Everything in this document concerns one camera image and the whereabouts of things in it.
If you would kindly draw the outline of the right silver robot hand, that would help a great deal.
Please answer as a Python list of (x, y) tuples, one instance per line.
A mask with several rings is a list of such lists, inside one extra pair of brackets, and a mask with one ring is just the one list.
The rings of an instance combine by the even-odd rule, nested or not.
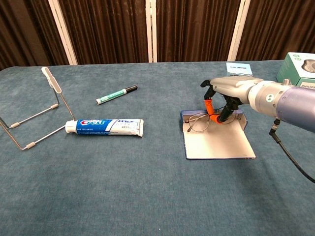
[[(240, 105), (250, 103), (249, 92), (251, 88), (262, 81), (260, 78), (247, 76), (225, 76), (204, 80), (200, 86), (202, 88), (209, 87), (204, 95), (204, 103), (210, 119), (218, 124), (227, 121)], [(223, 95), (226, 100), (226, 105), (220, 114), (215, 113), (212, 105), (212, 97), (215, 93)]]

